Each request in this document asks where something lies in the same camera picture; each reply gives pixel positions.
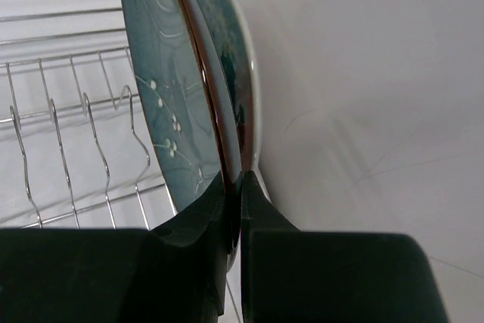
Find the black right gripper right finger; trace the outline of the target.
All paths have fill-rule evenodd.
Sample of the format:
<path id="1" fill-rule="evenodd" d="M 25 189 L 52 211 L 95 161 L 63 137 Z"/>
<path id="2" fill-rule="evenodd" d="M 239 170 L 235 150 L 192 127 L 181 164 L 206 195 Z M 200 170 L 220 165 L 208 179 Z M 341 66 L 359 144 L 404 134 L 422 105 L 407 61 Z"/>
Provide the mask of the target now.
<path id="1" fill-rule="evenodd" d="M 241 198 L 244 321 L 448 321 L 427 256 L 410 236 L 300 231 L 251 171 Z"/>

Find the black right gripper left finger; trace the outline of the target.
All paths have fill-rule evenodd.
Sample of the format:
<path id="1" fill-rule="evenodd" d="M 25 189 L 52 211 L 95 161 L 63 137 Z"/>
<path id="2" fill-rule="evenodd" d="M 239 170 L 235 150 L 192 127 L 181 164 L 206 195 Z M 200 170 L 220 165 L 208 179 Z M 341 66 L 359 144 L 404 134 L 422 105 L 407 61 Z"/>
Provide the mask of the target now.
<path id="1" fill-rule="evenodd" d="M 225 308 L 225 195 L 141 228 L 4 228 L 3 322 L 215 322 Z"/>

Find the dark blue blossom plate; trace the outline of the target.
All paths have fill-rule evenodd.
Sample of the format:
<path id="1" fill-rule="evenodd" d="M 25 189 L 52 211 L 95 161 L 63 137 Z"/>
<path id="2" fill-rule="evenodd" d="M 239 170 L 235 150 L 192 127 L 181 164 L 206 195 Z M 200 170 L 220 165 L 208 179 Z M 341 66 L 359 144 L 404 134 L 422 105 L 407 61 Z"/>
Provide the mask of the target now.
<path id="1" fill-rule="evenodd" d="M 144 118 L 177 212 L 220 177 L 244 172 L 229 82 L 208 10 L 213 0 L 121 0 Z"/>

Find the large red teal floral plate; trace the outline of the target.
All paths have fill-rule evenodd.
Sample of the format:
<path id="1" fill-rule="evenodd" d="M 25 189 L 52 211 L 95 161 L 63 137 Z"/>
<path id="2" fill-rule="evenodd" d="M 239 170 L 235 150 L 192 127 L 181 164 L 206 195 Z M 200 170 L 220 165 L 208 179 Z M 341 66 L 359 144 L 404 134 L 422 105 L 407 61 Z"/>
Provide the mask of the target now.
<path id="1" fill-rule="evenodd" d="M 208 21 L 217 52 L 231 63 L 229 82 L 244 170 L 255 172 L 265 197 L 269 192 L 259 168 L 262 151 L 262 93 L 256 51 L 238 0 L 213 0 Z"/>

